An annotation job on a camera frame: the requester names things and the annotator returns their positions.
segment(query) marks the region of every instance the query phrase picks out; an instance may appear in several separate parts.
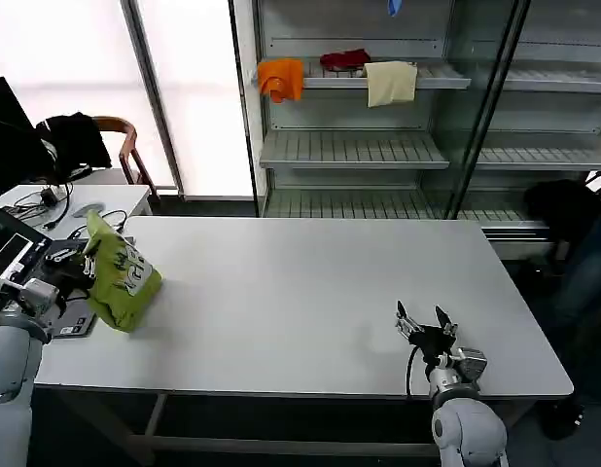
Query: table leg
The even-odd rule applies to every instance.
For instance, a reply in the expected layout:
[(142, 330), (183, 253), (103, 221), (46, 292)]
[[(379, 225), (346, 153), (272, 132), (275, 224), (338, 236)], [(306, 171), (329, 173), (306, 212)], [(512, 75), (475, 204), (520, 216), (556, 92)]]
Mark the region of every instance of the table leg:
[(491, 408), (504, 421), (507, 430), (511, 430), (523, 416), (534, 407), (536, 401), (506, 401), (493, 404)]
[(154, 464), (154, 452), (131, 442), (134, 435), (124, 423), (102, 404), (94, 393), (56, 391), (58, 397), (76, 414), (95, 427), (108, 441), (143, 466)]

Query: white desk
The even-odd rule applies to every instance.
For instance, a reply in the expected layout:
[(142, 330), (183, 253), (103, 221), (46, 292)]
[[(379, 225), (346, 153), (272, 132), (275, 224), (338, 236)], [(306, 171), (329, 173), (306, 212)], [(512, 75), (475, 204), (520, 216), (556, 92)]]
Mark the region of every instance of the white desk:
[[(145, 435), (134, 435), (93, 393), (58, 391), (141, 464), (153, 462), (150, 447), (436, 455), (432, 445), (155, 436), (168, 393), (403, 397), (411, 346), (394, 327), (397, 300), (422, 324), (436, 324), (440, 304), (459, 343), (484, 351), (482, 397), (527, 406), (573, 390), (474, 222), (134, 217), (126, 233), (165, 280), (141, 327), (126, 335), (98, 322), (86, 339), (53, 341), (36, 381), (158, 393)], [(428, 390), (418, 358), (412, 393)]]
[[(0, 197), (0, 207), (13, 206), (19, 199), (26, 195), (39, 192), (44, 186), (42, 185), (18, 185), (9, 192)], [(43, 229), (43, 225), (52, 219), (56, 219), (65, 207), (65, 201), (60, 202), (50, 212), (43, 216), (35, 217), (26, 221), (30, 226), (42, 234), (52, 239), (66, 238), (74, 230), (84, 225), (87, 219), (75, 218), (73, 213), (86, 204), (94, 202), (102, 202), (106, 208), (104, 212), (110, 212), (117, 209), (123, 210), (128, 216), (151, 214), (147, 197), (150, 189), (144, 185), (74, 185), (74, 191), (71, 194), (69, 202), (69, 211), (60, 223), (51, 231)], [(25, 202), (37, 202), (40, 198), (38, 195), (32, 196)], [(109, 216), (108, 222), (116, 224), (123, 219), (121, 213)], [(84, 229), (83, 237), (87, 236), (87, 230)]]

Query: computer monitor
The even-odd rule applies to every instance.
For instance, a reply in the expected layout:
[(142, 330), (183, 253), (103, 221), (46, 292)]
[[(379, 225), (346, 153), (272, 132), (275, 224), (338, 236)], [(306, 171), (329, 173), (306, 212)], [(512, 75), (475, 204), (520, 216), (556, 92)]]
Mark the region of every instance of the computer monitor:
[(15, 185), (48, 178), (52, 173), (52, 156), (7, 80), (0, 78), (0, 195)]

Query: green bag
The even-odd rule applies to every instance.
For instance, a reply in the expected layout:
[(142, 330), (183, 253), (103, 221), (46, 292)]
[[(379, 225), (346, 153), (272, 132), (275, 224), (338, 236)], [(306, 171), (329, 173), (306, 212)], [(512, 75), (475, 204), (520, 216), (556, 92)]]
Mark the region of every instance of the green bag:
[(84, 253), (95, 257), (95, 283), (88, 304), (110, 327), (132, 332), (162, 277), (95, 211), (88, 212), (87, 230), (90, 240)]

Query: black cloth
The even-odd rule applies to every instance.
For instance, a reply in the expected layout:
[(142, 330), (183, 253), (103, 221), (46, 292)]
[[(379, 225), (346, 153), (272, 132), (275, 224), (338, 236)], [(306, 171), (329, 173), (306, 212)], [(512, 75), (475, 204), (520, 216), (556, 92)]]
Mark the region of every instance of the black cloth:
[(573, 180), (540, 183), (525, 192), (530, 216), (549, 227), (554, 240), (581, 242), (601, 215), (601, 198)]
[(58, 183), (69, 180), (73, 170), (88, 165), (109, 168), (110, 156), (97, 125), (91, 117), (80, 112), (51, 117), (36, 126), (40, 136), (56, 148), (55, 173)]

